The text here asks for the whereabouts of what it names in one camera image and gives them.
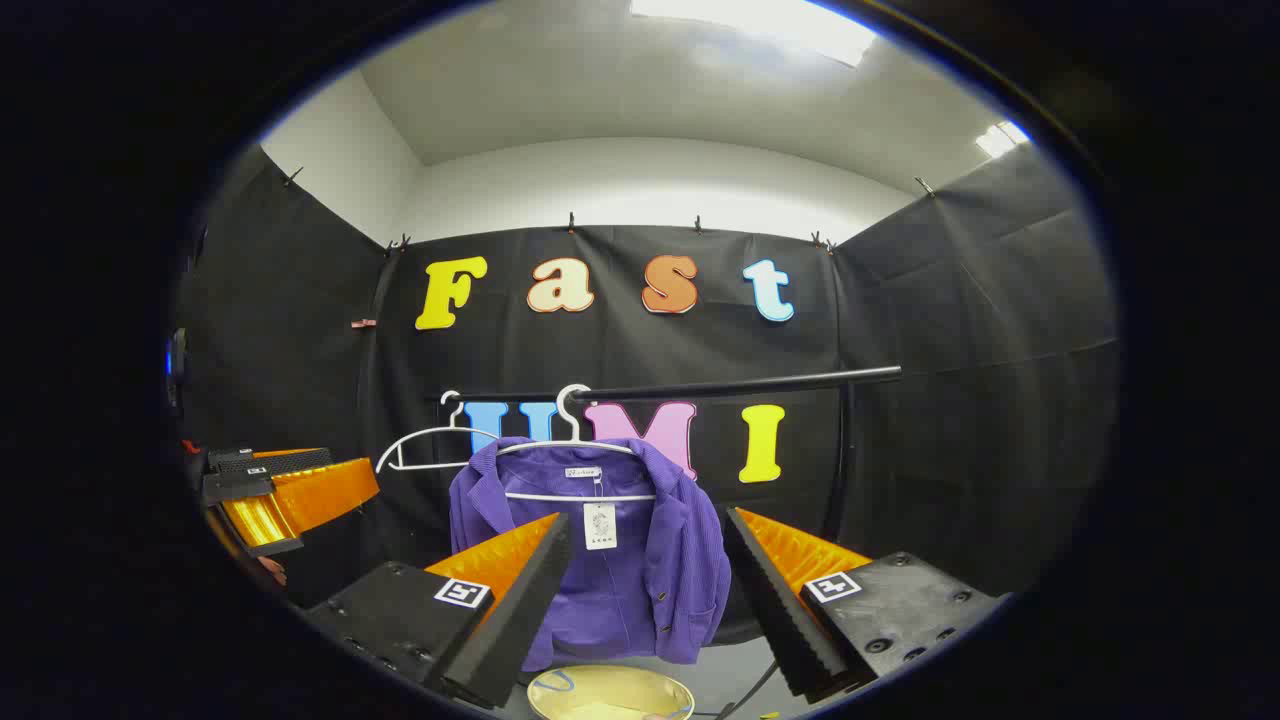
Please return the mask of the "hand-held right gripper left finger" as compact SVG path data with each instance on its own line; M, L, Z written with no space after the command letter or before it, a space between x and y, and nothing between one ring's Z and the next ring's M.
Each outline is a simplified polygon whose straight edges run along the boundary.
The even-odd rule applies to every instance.
M500 707L572 556L570 519L553 512L430 568L384 562L303 616L385 675Z

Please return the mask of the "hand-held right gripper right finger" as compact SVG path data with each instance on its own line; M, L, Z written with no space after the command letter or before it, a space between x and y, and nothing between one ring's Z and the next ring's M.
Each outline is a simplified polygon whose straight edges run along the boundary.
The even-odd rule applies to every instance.
M892 676L1005 603L909 552L869 559L746 509L724 548L783 679L823 701Z

